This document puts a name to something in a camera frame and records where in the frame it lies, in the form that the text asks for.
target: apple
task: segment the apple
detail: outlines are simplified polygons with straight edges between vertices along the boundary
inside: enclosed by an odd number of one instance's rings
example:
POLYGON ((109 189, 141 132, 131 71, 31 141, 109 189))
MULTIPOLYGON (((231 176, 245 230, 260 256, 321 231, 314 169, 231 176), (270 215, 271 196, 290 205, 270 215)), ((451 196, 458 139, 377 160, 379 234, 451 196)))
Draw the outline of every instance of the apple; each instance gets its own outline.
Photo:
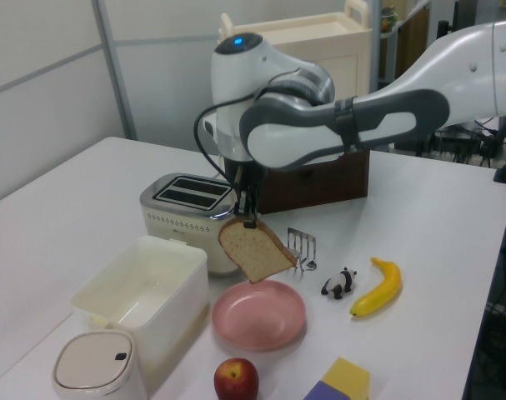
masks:
POLYGON ((223 361, 213 375, 219 400, 256 400, 259 384, 256 367, 245 358, 223 361))

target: trash can lid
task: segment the trash can lid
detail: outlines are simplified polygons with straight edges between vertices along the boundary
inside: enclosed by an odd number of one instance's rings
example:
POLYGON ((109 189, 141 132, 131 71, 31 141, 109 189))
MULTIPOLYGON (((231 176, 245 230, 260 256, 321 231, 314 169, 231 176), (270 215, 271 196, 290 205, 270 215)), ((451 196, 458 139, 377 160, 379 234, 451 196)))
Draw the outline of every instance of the trash can lid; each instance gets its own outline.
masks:
POLYGON ((72 339, 60 353, 54 380, 66 389, 112 386, 111 392, 128 379, 136 362, 134 356, 133 340, 124 332, 84 333, 72 339))

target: cream toaster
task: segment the cream toaster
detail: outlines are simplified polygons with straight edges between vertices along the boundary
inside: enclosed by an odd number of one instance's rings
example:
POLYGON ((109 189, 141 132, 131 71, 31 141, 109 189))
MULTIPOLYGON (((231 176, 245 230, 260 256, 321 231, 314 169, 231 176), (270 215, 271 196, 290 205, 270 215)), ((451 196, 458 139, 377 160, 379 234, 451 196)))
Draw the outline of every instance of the cream toaster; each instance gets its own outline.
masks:
POLYGON ((208 177, 173 173, 159 178, 140 196, 147 232, 201 248, 208 255, 208 272, 238 269, 219 244, 221 226, 233 217, 233 190, 208 177))

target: white wall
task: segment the white wall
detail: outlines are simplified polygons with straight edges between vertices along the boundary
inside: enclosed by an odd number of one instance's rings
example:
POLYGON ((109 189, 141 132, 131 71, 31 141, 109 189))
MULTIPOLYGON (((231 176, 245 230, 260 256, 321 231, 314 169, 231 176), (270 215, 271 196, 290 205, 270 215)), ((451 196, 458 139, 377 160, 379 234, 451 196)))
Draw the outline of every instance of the white wall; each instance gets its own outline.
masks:
POLYGON ((91 0, 0 0, 0 199, 123 136, 91 0))
MULTIPOLYGON (((103 0, 123 96, 138 140, 197 150, 193 121, 211 106, 219 18, 260 23, 343 11, 344 0, 103 0)), ((211 153, 215 146, 206 135, 211 153)))

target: yellow banana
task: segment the yellow banana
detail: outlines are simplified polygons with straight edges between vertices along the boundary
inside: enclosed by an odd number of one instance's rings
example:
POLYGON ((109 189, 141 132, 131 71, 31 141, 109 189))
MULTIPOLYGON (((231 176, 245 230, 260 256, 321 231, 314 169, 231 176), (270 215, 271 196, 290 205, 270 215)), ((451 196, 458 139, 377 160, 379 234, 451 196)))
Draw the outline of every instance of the yellow banana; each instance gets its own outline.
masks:
POLYGON ((350 313, 363 317, 374 313, 379 308, 392 300, 401 289, 401 271, 395 262, 383 261, 378 258, 371 258, 384 275, 384 280, 372 291, 364 294, 351 307, 350 313))

